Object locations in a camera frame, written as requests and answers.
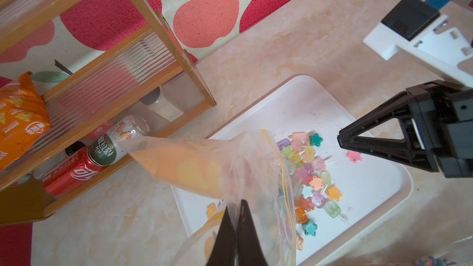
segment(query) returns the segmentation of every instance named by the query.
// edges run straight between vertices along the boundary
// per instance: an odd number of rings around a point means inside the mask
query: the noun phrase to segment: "marble countertop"
[[[384,61],[362,43],[399,1],[290,1],[197,65],[217,105],[171,137],[208,137],[295,74],[314,77],[356,118],[438,79],[406,54]],[[473,38],[471,10],[449,3],[442,12]],[[408,169],[412,196],[327,263],[411,262],[473,233],[471,180]],[[185,239],[170,186],[133,162],[34,224],[32,265],[166,265]]]

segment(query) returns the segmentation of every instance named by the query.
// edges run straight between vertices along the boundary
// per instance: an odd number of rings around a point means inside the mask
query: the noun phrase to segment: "orange snack bag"
[[[0,171],[50,127],[48,112],[29,73],[0,88]]]

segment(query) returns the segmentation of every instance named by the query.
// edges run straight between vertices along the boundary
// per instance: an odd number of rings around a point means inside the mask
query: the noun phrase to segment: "teal star candy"
[[[321,136],[319,136],[318,133],[316,133],[315,135],[310,136],[309,139],[310,139],[310,144],[312,146],[317,146],[317,147],[320,147],[320,143],[322,143],[322,141],[323,141],[323,138]]]
[[[311,220],[307,220],[304,224],[302,224],[302,228],[304,228],[304,234],[306,235],[316,235],[317,224],[312,223]]]

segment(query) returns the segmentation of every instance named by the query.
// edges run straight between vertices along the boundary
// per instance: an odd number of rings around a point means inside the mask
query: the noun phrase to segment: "coca-cola can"
[[[44,175],[43,187],[48,194],[64,196],[104,169],[90,159],[88,149],[88,146],[80,148]]]

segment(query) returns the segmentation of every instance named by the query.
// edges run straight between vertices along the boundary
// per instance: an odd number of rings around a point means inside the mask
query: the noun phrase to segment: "orange star candy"
[[[328,189],[327,194],[330,199],[334,199],[336,201],[340,201],[340,198],[343,196],[343,194],[338,191],[338,188],[335,186],[331,189]]]
[[[307,200],[303,197],[299,198],[298,200],[294,200],[294,205],[302,208],[306,212],[310,212],[311,210],[314,209],[314,205],[312,204],[312,201]]]
[[[323,189],[322,178],[312,176],[312,179],[309,180],[309,185],[312,186],[314,190]]]

